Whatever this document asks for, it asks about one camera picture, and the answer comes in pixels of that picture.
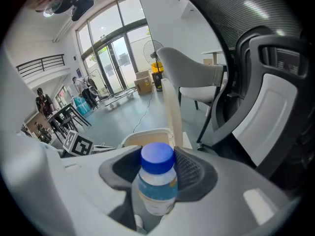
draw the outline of white table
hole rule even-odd
[[[218,64],[218,54],[223,53],[222,49],[214,49],[210,51],[203,52],[201,54],[212,54],[213,55],[213,65]]]

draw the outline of black mesh chair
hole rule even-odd
[[[299,20],[283,0],[190,2],[215,32],[228,70],[208,142],[281,188],[297,187],[315,136],[315,74]]]

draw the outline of yellow container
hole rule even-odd
[[[154,73],[157,73],[158,69],[159,69],[160,72],[163,71],[163,65],[162,65],[162,63],[160,61],[158,61],[157,63],[156,62],[152,63],[151,64],[151,68],[152,68],[152,71]]]

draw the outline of balcony railing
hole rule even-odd
[[[64,65],[64,54],[52,55],[18,65],[20,75],[25,78]]]

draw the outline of bottle label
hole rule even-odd
[[[170,183],[156,186],[146,183],[140,175],[138,176],[138,188],[145,197],[159,201],[170,200],[176,197],[177,177],[175,177]]]

